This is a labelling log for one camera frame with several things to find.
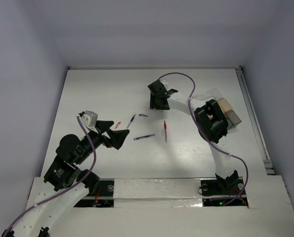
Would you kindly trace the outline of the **blue ballpoint pen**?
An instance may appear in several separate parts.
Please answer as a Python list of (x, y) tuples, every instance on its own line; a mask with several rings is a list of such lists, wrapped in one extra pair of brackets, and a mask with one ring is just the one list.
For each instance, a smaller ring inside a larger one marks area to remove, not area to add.
[(130, 119), (128, 125), (126, 126), (126, 129), (129, 129), (131, 123), (132, 123), (132, 122), (134, 121), (134, 119), (135, 119), (135, 116), (136, 116), (136, 114), (134, 114), (134, 115), (131, 117), (131, 119)]

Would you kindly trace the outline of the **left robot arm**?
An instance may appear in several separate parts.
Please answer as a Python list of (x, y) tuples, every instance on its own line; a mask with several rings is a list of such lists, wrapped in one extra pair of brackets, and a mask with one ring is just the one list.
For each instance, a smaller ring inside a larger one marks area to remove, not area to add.
[(103, 145), (120, 149), (129, 130), (113, 131), (113, 121), (100, 121), (87, 114), (77, 115), (85, 136), (64, 136), (56, 149), (56, 157), (44, 175), (34, 204), (20, 214), (3, 232), (4, 237), (49, 237), (59, 222), (87, 195), (97, 192), (100, 178), (93, 173), (95, 162), (89, 169), (78, 165)]

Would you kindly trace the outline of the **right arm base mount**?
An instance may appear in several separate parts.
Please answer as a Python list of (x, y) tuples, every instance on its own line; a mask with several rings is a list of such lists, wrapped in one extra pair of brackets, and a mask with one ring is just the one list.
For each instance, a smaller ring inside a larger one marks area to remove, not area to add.
[(243, 179), (238, 176), (238, 172), (235, 170), (225, 179), (216, 174), (215, 179), (201, 180), (198, 193), (204, 197), (231, 196), (236, 194), (236, 191), (239, 191), (240, 186), (243, 187), (243, 185)]

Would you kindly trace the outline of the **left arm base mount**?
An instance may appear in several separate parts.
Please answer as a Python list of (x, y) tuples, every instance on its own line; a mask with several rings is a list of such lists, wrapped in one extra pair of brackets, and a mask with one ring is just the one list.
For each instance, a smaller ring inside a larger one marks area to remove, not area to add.
[(113, 197), (114, 179), (101, 179), (90, 173), (82, 183), (89, 190), (87, 197)]

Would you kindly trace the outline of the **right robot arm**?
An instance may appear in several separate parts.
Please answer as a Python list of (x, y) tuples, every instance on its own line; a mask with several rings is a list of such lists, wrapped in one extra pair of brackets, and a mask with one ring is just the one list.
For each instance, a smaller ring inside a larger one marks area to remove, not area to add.
[(238, 172), (232, 166), (227, 149), (228, 122), (218, 102), (214, 99), (201, 101), (184, 96), (175, 89), (167, 89), (161, 80), (148, 85), (150, 105), (156, 110), (177, 110), (190, 115), (201, 137), (206, 140), (215, 163), (213, 180), (201, 182), (204, 196), (230, 195), (239, 180)]

